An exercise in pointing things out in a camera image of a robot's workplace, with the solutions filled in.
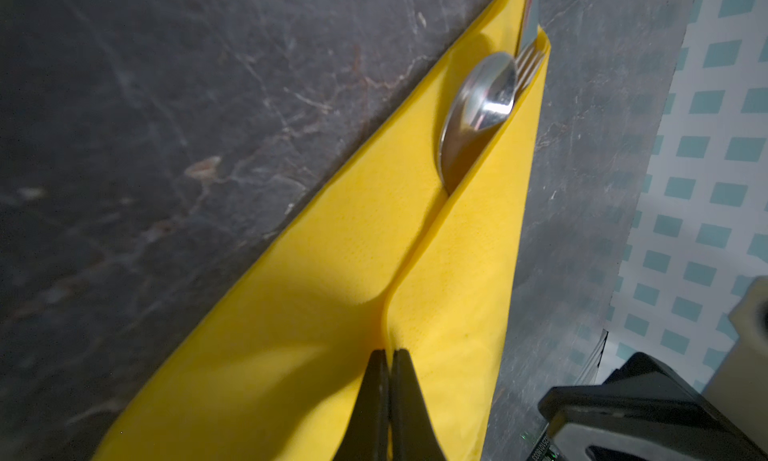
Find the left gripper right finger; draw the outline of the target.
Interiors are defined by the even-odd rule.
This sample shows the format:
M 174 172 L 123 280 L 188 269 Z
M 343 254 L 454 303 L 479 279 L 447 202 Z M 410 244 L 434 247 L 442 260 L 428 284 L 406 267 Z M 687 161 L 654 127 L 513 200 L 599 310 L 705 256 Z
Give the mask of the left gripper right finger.
M 405 349 L 393 354 L 391 431 L 394 460 L 446 460 L 434 433 L 412 358 Z

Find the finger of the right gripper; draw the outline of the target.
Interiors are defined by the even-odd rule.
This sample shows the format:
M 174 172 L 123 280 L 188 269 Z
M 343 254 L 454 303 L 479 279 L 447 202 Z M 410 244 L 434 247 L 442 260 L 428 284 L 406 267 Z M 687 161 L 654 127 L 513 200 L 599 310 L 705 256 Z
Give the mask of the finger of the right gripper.
M 600 385 L 539 401 L 561 460 L 765 460 L 760 448 L 665 363 L 634 353 Z

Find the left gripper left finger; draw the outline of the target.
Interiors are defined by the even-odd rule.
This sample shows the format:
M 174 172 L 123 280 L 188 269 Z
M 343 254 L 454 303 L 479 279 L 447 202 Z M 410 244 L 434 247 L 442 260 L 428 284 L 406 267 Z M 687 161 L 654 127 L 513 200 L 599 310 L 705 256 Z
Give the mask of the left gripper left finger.
M 371 353 L 353 411 L 333 461 L 388 459 L 389 368 L 384 350 Z

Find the yellow paper napkin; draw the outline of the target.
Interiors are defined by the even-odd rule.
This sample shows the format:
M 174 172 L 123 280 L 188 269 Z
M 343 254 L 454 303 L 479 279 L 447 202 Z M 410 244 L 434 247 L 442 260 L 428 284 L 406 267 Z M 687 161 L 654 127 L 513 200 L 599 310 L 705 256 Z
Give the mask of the yellow paper napkin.
M 473 65 L 516 47 L 494 0 L 156 371 L 99 460 L 329 460 L 372 351 L 412 356 L 450 460 L 480 458 L 507 332 L 546 74 L 459 187 L 437 173 Z

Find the silver spoon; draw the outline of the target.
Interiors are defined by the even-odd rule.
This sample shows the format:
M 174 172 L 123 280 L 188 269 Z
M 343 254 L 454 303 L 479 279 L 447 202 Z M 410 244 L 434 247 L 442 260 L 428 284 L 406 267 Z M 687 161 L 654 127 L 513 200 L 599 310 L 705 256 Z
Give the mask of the silver spoon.
M 504 51 L 482 59 L 469 73 L 454 98 L 443 125 L 438 150 L 438 171 L 444 188 L 452 193 L 464 177 L 462 152 L 481 134 L 500 125 L 515 104 L 518 68 Z

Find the silver fork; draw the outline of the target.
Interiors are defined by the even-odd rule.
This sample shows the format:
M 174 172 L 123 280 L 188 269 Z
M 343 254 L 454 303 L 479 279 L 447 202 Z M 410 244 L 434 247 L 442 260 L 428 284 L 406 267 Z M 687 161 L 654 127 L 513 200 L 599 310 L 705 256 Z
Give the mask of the silver fork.
M 518 98 L 532 82 L 539 70 L 545 53 L 537 47 L 535 41 L 529 43 L 516 58 L 517 84 L 515 97 Z

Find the silver knife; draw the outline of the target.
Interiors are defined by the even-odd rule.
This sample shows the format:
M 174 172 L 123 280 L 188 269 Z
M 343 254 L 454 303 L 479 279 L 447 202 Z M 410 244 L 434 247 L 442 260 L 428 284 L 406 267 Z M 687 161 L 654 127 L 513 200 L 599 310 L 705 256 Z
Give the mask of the silver knife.
M 537 36 L 539 0 L 525 0 L 517 52 L 528 47 Z

